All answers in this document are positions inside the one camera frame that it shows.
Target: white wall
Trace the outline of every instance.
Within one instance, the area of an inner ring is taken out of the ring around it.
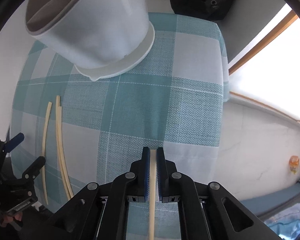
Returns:
[[[224,104],[215,181],[239,200],[269,194],[300,178],[289,170],[300,158],[300,127],[258,109]]]
[[[28,52],[34,42],[25,28],[27,0],[10,17],[0,32],[0,139],[10,125],[14,92]]]
[[[235,0],[218,22],[230,62],[285,5],[284,0]]]

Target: wooden stick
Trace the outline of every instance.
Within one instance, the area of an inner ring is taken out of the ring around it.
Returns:
[[[49,122],[49,118],[50,118],[51,107],[52,107],[52,102],[49,102],[48,106],[47,106],[46,118],[45,118],[45,122],[44,122],[43,136],[42,136],[42,150],[41,150],[41,155],[43,157],[45,156],[45,152],[46,152],[46,138],[47,138],[48,122]],[[47,205],[49,205],[49,202],[48,202],[48,193],[47,193],[47,187],[46,187],[46,171],[45,171],[45,166],[42,167],[41,172],[42,172],[42,184],[43,184],[44,199],[45,199]]]
[[[68,187],[66,185],[66,178],[65,178],[65,174],[63,172],[63,168],[62,168],[62,163],[61,163],[61,158],[60,158],[60,149],[59,149],[59,136],[58,136],[58,107],[60,106],[60,96],[56,97],[56,141],[57,141],[57,158],[58,158],[58,163],[59,163],[59,167],[60,167],[60,172],[61,172],[61,177],[62,177],[62,183],[63,183],[63,187],[65,188],[65,192],[67,195],[67,199],[70,200],[70,193],[68,190]]]
[[[156,150],[150,150],[149,177],[149,240],[154,240],[155,183],[157,174]]]
[[[231,68],[229,68],[229,75],[238,70],[246,62],[252,59],[265,46],[278,37],[285,29],[287,29],[294,21],[298,19],[298,15],[291,10],[285,18],[279,22],[261,41],[259,41],[251,50],[247,52],[241,59],[239,59]]]
[[[67,166],[66,166],[66,160],[65,160],[65,154],[63,152],[63,143],[62,143],[62,107],[58,106],[57,109],[57,114],[58,114],[58,140],[59,140],[59,154],[60,154],[60,159],[61,159],[61,165],[62,165],[62,170],[65,175],[66,179],[66,185],[70,194],[70,197],[73,198],[73,191],[71,188],[70,180],[69,180],[69,175],[67,171]]]

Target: metal screw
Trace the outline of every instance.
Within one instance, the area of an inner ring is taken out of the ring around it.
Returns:
[[[174,172],[174,173],[171,174],[171,177],[173,177],[174,179],[180,179],[181,178],[181,173]]]
[[[127,179],[133,179],[135,177],[135,174],[133,172],[127,172],[126,173],[126,178]]]
[[[98,184],[95,183],[95,182],[91,182],[91,183],[89,183],[88,186],[87,186],[88,190],[94,190],[94,189],[96,189],[97,187],[98,187]]]
[[[214,189],[214,190],[217,190],[217,189],[220,189],[220,185],[216,182],[212,182],[210,184],[210,188]]]

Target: checkered tablecloth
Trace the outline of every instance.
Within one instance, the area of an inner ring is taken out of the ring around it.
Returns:
[[[57,164],[55,100],[61,96],[62,133],[74,193],[91,181],[104,184],[127,172],[143,146],[163,147],[167,159],[193,180],[210,182],[218,155],[223,101],[228,96],[224,40],[217,24],[150,13],[154,45],[135,68],[92,82],[74,65],[36,41],[15,92],[11,136],[25,140],[11,153],[17,177],[41,155],[48,102],[53,102],[46,142],[47,206],[57,211],[66,193]],[[45,203],[42,178],[35,180]],[[147,204],[131,204],[128,239],[148,230]],[[156,206],[158,238],[180,238],[175,203]]]

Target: table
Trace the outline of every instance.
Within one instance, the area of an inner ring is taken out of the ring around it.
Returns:
[[[25,140],[11,153],[16,177],[41,155],[48,102],[46,185],[52,212],[66,203],[57,162],[55,100],[61,96],[62,137],[74,193],[91,181],[111,182],[141,158],[143,146],[163,147],[166,159],[193,180],[208,183],[218,156],[223,101],[228,97],[224,40],[217,24],[150,13],[154,45],[125,74],[92,82],[67,59],[36,41],[16,87],[10,136]],[[35,180],[45,203],[42,177]],[[127,239],[146,239],[146,203],[132,203]],[[155,237],[180,238],[176,203],[156,203]]]

